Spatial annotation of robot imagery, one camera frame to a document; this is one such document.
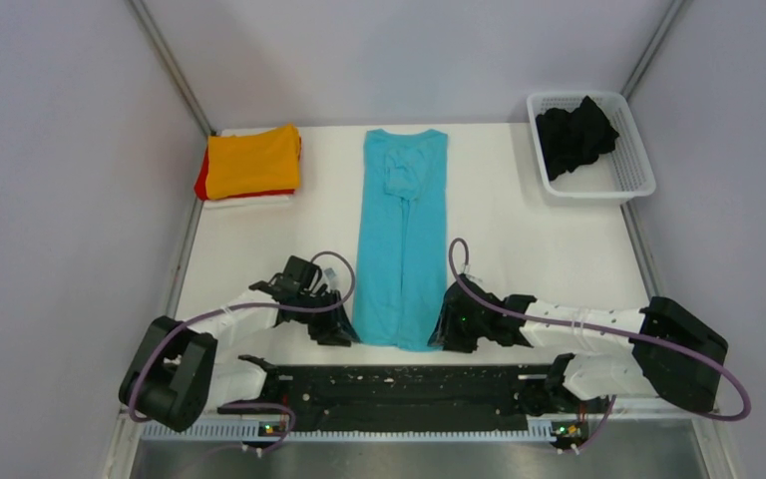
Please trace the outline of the teal t shirt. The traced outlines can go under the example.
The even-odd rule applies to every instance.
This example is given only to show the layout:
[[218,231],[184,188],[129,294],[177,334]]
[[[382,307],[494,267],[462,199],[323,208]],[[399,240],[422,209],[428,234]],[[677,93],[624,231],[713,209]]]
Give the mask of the teal t shirt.
[[447,134],[371,130],[353,324],[362,342],[432,351],[447,289]]

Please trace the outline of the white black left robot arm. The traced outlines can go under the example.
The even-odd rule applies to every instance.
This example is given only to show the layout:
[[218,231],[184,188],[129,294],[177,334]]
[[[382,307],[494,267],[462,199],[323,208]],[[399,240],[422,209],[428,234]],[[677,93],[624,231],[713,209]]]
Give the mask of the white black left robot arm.
[[189,429],[214,406],[244,401],[256,412],[278,403],[279,385],[260,365],[226,365],[235,346],[258,332],[295,321],[319,345],[359,340],[344,307],[348,295],[314,260],[292,255],[282,271],[252,284],[237,298],[186,321],[160,316],[148,326],[119,389],[138,423]]

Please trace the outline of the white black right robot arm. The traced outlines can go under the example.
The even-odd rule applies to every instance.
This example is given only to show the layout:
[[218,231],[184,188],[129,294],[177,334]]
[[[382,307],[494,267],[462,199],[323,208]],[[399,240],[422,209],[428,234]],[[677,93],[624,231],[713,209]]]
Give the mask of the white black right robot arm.
[[481,338],[553,350],[548,404],[571,411],[601,396],[660,398],[698,414],[713,410],[727,341],[673,299],[633,309],[561,306],[532,295],[498,298],[462,274],[444,295],[429,345],[471,353]]

